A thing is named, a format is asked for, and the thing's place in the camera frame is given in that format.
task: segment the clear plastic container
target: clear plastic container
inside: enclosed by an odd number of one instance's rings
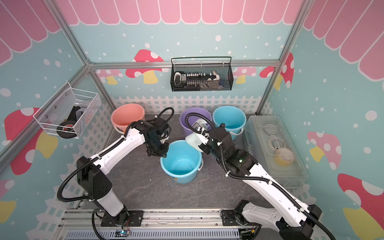
[[[297,188],[308,173],[279,116],[250,116],[244,146],[283,187]]]

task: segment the black bracket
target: black bracket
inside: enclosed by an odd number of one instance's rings
[[[234,210],[221,210],[220,216],[223,221],[223,226],[252,226],[251,222],[241,225],[235,218]]]
[[[143,220],[143,211],[128,211],[131,220],[128,223],[128,227],[140,227]],[[107,214],[104,214],[105,219],[101,221],[102,227],[116,227],[116,224],[110,219]]]

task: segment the blue bucket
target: blue bucket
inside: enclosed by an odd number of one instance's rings
[[[192,181],[203,167],[201,152],[189,145],[185,140],[177,140],[169,144],[167,157],[160,158],[164,172],[175,182]]]
[[[245,113],[237,107],[222,106],[217,108],[212,114],[215,126],[225,124],[225,130],[231,134],[232,140],[243,133],[244,125],[247,122]]]

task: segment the gray mat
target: gray mat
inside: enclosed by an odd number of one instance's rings
[[[169,143],[184,139],[184,132],[174,115],[168,124],[172,128]],[[117,132],[114,140],[120,137]],[[244,149],[242,136],[235,140]],[[225,172],[212,154],[203,153],[204,167],[187,184],[178,184],[161,168],[159,157],[147,157],[141,145],[124,157],[107,175],[117,197],[129,209],[153,208],[235,208],[242,199],[261,207],[272,207],[255,189],[241,180],[225,177]],[[83,209],[94,209],[86,202]]]

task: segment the mushroom decal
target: mushroom decal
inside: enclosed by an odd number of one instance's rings
[[[118,69],[99,69],[96,73],[103,83],[105,83],[105,79],[107,79],[109,85],[116,85],[118,83],[114,76],[123,76]]]
[[[9,114],[4,119],[5,135],[7,140],[3,145],[12,141],[17,134],[33,119],[38,108],[24,108]],[[51,157],[57,148],[59,140],[40,129],[25,145],[21,152],[12,160],[11,169],[15,175],[26,173],[32,165],[35,150],[39,150],[45,158]]]
[[[268,66],[268,67],[264,68],[264,69],[260,72],[260,77],[262,77],[262,78],[268,78],[268,77],[272,76],[274,70],[275,70],[275,67]]]
[[[0,180],[0,199],[15,184],[14,180]],[[5,223],[16,208],[16,201],[0,201],[0,223]]]
[[[164,62],[164,60],[152,51],[141,49],[138,51],[132,62]],[[160,72],[169,71],[168,68],[127,69],[125,74],[129,78],[136,78],[143,74],[145,84],[155,84],[159,81],[155,76],[155,70]]]
[[[263,69],[260,72],[260,77],[266,78],[272,75],[274,68],[269,66]],[[293,73],[295,71],[295,62],[293,60],[292,53],[289,53],[287,61],[285,62],[283,69],[281,70],[279,76],[277,77],[277,81],[275,82],[275,89],[280,90],[280,84],[284,79],[285,85],[287,88],[290,88],[293,80]]]
[[[362,240],[384,236],[384,189],[347,174],[338,175],[338,183],[358,209],[343,208],[355,234]]]
[[[307,144],[311,142],[316,145],[316,147],[310,149],[310,153],[315,161],[320,162],[321,158],[326,156],[332,170],[339,167],[341,161],[341,146],[339,139],[335,135],[322,132],[309,132],[307,137],[309,139],[307,140]]]
[[[256,68],[255,67],[242,67],[242,68],[235,68],[232,70],[233,77],[237,78],[236,84],[243,84],[245,83],[245,76],[256,76]]]

